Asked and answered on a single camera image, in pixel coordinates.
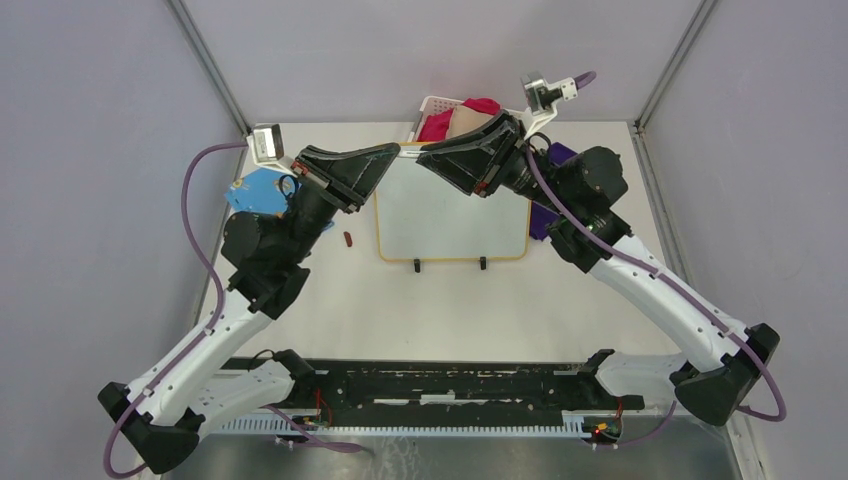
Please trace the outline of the yellow framed whiteboard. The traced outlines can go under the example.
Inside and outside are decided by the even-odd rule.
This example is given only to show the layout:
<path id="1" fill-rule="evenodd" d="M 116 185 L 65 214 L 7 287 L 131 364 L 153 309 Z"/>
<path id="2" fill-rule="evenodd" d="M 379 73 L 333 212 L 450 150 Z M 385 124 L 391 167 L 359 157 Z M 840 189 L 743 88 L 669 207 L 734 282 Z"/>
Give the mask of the yellow framed whiteboard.
<path id="1" fill-rule="evenodd" d="M 401 150 L 422 147 L 403 143 Z M 503 190 L 488 198 L 467 196 L 416 160 L 398 156 L 372 195 L 382 260 L 513 261 L 526 255 L 527 200 Z"/>

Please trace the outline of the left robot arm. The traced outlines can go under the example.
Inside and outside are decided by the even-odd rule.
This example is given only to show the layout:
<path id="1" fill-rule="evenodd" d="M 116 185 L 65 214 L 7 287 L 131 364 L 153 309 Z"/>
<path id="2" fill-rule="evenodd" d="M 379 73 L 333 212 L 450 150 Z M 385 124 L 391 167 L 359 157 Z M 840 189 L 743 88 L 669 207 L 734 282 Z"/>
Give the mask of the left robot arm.
<path id="1" fill-rule="evenodd" d="M 210 273 L 212 312 L 144 374 L 99 392 L 114 423 L 103 453 L 111 478 L 122 477 L 112 463 L 118 438 L 134 448 L 141 470 L 162 474 L 223 424 L 282 400 L 297 408 L 312 399 L 313 379 L 286 359 L 239 375 L 224 388 L 211 387 L 210 380 L 294 303 L 310 274 L 304 261 L 334 216 L 359 211 L 402 150 L 396 143 L 348 152 L 311 146 L 287 159 L 281 147 L 263 147 L 256 135 L 238 147 L 259 167 L 292 175 L 297 189 L 280 214 L 238 212 L 228 219 L 221 252 L 235 271 L 228 280 Z"/>

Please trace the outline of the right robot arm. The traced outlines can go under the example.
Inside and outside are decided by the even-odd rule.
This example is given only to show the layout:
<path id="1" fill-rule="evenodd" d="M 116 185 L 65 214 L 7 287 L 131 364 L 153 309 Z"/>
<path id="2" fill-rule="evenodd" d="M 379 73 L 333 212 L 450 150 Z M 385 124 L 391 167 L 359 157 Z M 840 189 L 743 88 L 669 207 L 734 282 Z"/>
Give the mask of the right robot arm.
<path id="1" fill-rule="evenodd" d="M 566 156 L 561 144 L 503 112 L 473 132 L 423 146 L 416 161 L 466 195 L 507 189 L 552 212 L 546 231 L 557 255 L 628 300 L 677 346 L 675 355 L 596 354 L 592 372 L 577 382 L 585 405 L 663 399 L 721 426 L 750 413 L 744 401 L 757 382 L 778 392 L 768 363 L 779 334 L 710 303 L 614 212 L 628 185 L 613 150 L 595 146 Z"/>

